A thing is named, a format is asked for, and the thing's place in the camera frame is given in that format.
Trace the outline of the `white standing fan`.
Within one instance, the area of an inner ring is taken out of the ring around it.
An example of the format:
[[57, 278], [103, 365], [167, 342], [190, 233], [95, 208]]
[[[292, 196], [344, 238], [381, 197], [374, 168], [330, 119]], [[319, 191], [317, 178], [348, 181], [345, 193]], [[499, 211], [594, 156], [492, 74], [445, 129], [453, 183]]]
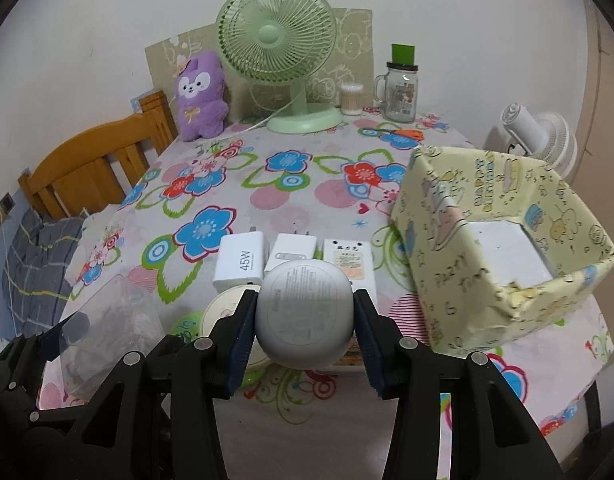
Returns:
[[576, 136], [561, 114], [532, 114], [519, 102], [510, 103], [501, 112], [487, 134], [484, 148], [542, 160], [566, 182], [573, 179], [578, 159]]

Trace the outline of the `orange handled scissors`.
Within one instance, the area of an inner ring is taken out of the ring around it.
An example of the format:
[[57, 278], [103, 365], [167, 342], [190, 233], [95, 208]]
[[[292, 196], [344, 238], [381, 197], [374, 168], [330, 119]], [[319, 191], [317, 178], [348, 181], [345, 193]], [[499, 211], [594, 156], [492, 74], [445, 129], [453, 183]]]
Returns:
[[394, 134], [394, 136], [403, 136], [404, 138], [416, 140], [417, 142], [424, 140], [424, 133], [418, 129], [379, 129], [377, 128], [377, 132], [384, 134]]

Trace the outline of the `wall power socket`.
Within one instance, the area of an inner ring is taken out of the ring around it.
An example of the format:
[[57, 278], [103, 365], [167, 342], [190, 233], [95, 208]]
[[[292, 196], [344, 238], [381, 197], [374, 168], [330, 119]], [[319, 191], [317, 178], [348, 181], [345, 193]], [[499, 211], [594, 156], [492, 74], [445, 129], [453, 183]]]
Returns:
[[15, 206], [15, 202], [10, 193], [5, 193], [0, 199], [0, 209], [4, 216], [7, 216]]

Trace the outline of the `white power strip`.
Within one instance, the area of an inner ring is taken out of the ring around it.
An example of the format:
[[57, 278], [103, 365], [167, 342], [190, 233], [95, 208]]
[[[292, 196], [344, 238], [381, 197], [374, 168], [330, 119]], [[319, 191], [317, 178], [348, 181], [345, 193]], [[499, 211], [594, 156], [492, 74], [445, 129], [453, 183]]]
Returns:
[[334, 264], [347, 276], [354, 292], [365, 289], [377, 306], [377, 283], [369, 242], [326, 238], [323, 241], [322, 259]]

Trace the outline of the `floral tablecloth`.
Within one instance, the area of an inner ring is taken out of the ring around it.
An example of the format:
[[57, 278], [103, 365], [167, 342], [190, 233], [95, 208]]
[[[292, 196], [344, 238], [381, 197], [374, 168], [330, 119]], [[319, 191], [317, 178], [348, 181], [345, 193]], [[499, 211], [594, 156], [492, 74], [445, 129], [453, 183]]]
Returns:
[[[401, 181], [420, 145], [468, 148], [434, 116], [417, 142], [374, 114], [307, 136], [232, 126], [225, 138], [170, 146], [96, 230], [68, 273], [67, 312], [80, 309], [116, 275], [146, 289], [165, 330], [216, 297], [218, 243], [263, 232], [370, 243], [377, 307], [401, 332], [429, 342], [418, 290], [392, 221]], [[562, 320], [487, 350], [544, 434], [572, 419], [613, 344], [590, 294]]]

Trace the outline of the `wooden chair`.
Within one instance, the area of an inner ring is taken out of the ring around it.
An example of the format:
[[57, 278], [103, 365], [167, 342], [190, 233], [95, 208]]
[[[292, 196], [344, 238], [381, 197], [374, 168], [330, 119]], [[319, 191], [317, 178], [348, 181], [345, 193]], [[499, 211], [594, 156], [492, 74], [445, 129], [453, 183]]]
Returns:
[[178, 136], [164, 91], [144, 96], [139, 105], [140, 113], [83, 131], [60, 144], [36, 170], [25, 170], [18, 184], [30, 206], [58, 220], [121, 203], [126, 193], [110, 161], [115, 158], [129, 184], [136, 185], [147, 172], [144, 144], [162, 154]]

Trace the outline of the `green desk fan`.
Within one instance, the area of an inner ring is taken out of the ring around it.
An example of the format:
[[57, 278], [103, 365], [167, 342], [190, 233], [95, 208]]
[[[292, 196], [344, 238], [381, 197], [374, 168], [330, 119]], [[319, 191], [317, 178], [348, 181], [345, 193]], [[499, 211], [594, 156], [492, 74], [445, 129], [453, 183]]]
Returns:
[[280, 134], [338, 126], [341, 112], [307, 98], [307, 80], [324, 66], [336, 40], [327, 0], [226, 0], [216, 21], [223, 63], [254, 84], [289, 89], [290, 101], [265, 120]]

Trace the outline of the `grey plaid bedding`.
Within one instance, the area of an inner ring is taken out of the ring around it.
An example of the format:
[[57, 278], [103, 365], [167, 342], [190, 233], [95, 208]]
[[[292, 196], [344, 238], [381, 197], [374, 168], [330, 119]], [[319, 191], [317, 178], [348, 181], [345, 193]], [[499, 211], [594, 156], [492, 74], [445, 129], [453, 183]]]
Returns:
[[32, 208], [22, 216], [2, 274], [17, 336], [41, 334], [60, 322], [72, 291], [65, 274], [82, 227], [81, 217], [53, 221]]

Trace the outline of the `green perforated device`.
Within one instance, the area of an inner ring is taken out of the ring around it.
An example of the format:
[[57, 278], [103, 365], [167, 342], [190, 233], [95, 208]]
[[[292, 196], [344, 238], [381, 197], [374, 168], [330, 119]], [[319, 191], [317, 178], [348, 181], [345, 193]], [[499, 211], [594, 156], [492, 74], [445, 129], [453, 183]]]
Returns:
[[202, 316], [201, 312], [192, 312], [185, 314], [174, 322], [168, 330], [169, 335], [173, 335], [181, 339], [185, 344], [192, 342], [200, 337], [202, 331]]

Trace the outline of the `cotton swab container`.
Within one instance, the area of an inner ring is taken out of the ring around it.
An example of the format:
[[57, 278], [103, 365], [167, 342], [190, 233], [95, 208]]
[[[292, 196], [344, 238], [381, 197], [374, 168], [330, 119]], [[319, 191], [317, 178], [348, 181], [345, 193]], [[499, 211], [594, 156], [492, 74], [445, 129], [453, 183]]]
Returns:
[[363, 109], [363, 84], [341, 82], [339, 84], [339, 109], [346, 116], [359, 116]]

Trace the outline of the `yellow cartoon paper box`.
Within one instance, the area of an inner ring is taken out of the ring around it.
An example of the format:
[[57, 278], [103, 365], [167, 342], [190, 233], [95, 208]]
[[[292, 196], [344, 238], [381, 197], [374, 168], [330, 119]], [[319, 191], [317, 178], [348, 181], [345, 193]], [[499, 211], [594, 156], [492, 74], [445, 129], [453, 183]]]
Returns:
[[614, 268], [614, 244], [546, 162], [420, 145], [392, 221], [434, 351], [464, 356], [565, 318]]

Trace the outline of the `white round device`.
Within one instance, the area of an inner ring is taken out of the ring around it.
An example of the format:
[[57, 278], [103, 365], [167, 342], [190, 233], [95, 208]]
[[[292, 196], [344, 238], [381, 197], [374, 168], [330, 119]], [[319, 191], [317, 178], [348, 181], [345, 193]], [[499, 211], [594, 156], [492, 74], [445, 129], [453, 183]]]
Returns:
[[295, 370], [328, 367], [344, 356], [353, 330], [353, 289], [332, 263], [282, 263], [260, 285], [255, 335], [273, 362]]

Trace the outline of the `glass mason jar green lid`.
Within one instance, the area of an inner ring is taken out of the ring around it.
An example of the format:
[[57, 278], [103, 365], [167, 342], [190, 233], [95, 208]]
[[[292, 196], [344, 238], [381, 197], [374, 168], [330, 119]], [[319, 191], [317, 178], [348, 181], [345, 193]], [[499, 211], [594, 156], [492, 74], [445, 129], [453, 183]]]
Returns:
[[415, 64], [415, 47], [392, 44], [392, 58], [387, 72], [374, 78], [373, 100], [391, 122], [412, 124], [417, 116], [419, 67]]

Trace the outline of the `white 45W charger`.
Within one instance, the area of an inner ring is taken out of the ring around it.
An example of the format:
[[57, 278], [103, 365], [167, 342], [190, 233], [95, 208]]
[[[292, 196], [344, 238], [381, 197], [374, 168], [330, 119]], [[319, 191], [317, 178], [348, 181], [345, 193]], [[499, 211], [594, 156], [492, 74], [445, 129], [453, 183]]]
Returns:
[[260, 285], [266, 264], [263, 232], [229, 234], [220, 240], [213, 278], [217, 292], [239, 285]]

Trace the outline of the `small white charger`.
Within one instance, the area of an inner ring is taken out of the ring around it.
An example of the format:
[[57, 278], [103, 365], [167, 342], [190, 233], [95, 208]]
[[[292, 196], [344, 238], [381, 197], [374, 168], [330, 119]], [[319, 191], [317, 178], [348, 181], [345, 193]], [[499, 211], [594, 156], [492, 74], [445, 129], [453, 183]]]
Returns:
[[279, 233], [272, 244], [265, 273], [269, 273], [282, 263], [295, 260], [312, 259], [317, 248], [317, 238], [313, 235]]

